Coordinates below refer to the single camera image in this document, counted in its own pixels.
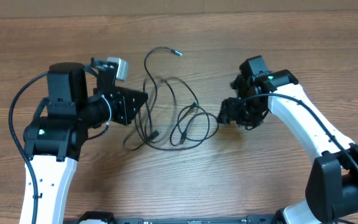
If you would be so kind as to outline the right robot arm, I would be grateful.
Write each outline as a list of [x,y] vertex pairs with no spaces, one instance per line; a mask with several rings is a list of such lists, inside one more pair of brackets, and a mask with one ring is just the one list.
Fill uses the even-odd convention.
[[260,215],[264,223],[337,223],[358,212],[358,144],[335,128],[307,97],[289,70],[273,72],[262,56],[245,60],[230,84],[236,97],[221,103],[218,122],[252,130],[268,113],[303,146],[312,168],[305,199]]

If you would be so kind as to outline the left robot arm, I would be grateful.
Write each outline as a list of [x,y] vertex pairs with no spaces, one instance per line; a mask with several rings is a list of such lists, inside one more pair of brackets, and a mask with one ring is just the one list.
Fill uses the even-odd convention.
[[111,122],[131,124],[148,94],[116,86],[125,81],[121,58],[90,64],[55,63],[45,73],[48,97],[25,128],[25,194],[21,223],[63,223],[68,191],[88,130]]

